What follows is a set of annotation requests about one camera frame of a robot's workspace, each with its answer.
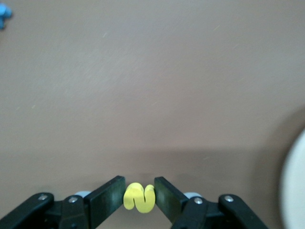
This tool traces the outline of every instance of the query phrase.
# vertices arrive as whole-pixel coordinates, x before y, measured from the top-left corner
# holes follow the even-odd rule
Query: blue toy piece
[[[10,18],[11,15],[11,9],[7,5],[0,3],[0,30],[4,28],[4,20]]]

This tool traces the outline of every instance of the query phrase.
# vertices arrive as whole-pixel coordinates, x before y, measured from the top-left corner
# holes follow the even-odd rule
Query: yellow foam object
[[[156,202],[154,186],[148,185],[145,190],[140,183],[130,184],[124,194],[123,203],[127,210],[131,210],[136,206],[141,213],[150,212]]]

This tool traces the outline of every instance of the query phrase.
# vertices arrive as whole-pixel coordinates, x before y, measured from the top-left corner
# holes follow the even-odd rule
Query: table surface
[[[0,32],[0,217],[116,175],[243,198],[280,229],[305,125],[305,2],[17,1]],[[169,228],[120,208],[103,228]]]

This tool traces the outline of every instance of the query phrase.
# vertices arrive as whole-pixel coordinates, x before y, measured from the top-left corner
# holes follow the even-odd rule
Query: white plate
[[[286,229],[305,228],[305,130],[291,148],[283,167],[280,207]]]

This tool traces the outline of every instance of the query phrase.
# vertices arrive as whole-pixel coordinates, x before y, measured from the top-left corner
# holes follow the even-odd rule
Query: silver screw
[[[234,199],[233,199],[232,196],[225,196],[224,199],[225,199],[226,201],[228,201],[228,202],[233,202],[233,201],[234,201]]]
[[[40,197],[38,198],[38,200],[45,200],[46,198],[48,198],[47,195],[42,195],[42,196],[40,196]]]
[[[196,198],[194,199],[194,202],[195,202],[196,204],[202,204],[202,203],[203,203],[202,199],[200,199],[199,197],[196,197]]]
[[[77,200],[78,200],[77,197],[71,197],[69,199],[69,203],[75,203]]]

